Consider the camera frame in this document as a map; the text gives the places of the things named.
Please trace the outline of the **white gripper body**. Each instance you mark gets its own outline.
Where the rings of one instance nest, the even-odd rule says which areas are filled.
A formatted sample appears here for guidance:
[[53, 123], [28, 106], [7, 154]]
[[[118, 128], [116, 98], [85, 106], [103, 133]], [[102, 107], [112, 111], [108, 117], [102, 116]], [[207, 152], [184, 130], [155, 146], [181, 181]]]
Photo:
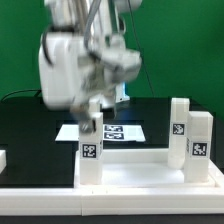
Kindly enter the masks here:
[[42, 36], [39, 74], [43, 101], [52, 110], [79, 106], [100, 93], [96, 63], [88, 55], [82, 36]]

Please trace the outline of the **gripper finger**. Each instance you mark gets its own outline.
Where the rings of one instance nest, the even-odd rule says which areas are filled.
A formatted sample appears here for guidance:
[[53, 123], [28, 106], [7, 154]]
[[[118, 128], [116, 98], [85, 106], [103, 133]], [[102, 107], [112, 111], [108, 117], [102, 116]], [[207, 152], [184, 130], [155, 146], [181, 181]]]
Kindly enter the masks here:
[[89, 104], [84, 103], [78, 106], [72, 106], [70, 113], [78, 122], [79, 131], [83, 134], [91, 134], [96, 131], [95, 119], [90, 115]]

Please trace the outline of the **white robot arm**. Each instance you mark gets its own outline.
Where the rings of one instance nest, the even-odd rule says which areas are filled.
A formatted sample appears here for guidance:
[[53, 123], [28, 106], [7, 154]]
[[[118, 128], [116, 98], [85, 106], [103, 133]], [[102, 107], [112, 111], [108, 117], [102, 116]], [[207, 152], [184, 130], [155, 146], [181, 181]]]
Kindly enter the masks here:
[[39, 74], [43, 101], [68, 109], [83, 133], [96, 130], [91, 98], [113, 98], [115, 88], [134, 80], [142, 59], [128, 49], [119, 14], [141, 0], [44, 0], [51, 23], [41, 36]]

